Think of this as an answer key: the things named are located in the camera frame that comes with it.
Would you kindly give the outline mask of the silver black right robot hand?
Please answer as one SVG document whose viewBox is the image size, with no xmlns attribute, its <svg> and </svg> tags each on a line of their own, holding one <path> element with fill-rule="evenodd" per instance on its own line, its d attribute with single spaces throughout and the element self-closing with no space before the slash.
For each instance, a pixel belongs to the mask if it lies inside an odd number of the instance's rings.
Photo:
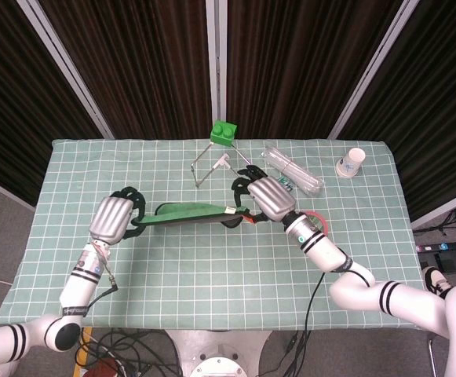
<svg viewBox="0 0 456 377">
<path fill-rule="evenodd" d="M 241 206 L 242 195 L 248 195 L 261 209 L 259 214 L 251 214 L 249 209 L 244 210 L 242 216 L 246 220 L 254 224 L 261 221 L 280 222 L 286 231 L 290 224 L 300 217 L 295 210 L 295 198 L 260 167 L 246 165 L 238 170 L 237 174 L 239 176 L 231 186 L 236 206 Z"/>
</svg>

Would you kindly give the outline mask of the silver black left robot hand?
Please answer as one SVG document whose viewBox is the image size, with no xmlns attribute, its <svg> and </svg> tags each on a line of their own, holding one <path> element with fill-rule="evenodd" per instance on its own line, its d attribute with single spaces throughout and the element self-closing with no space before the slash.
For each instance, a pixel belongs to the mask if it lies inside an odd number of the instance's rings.
<svg viewBox="0 0 456 377">
<path fill-rule="evenodd" d="M 113 192 L 100 202 L 89 226 L 89 234 L 94 240 L 108 245 L 139 236 L 146 228 L 140 223 L 145 205 L 144 196 L 134 187 Z"/>
</svg>

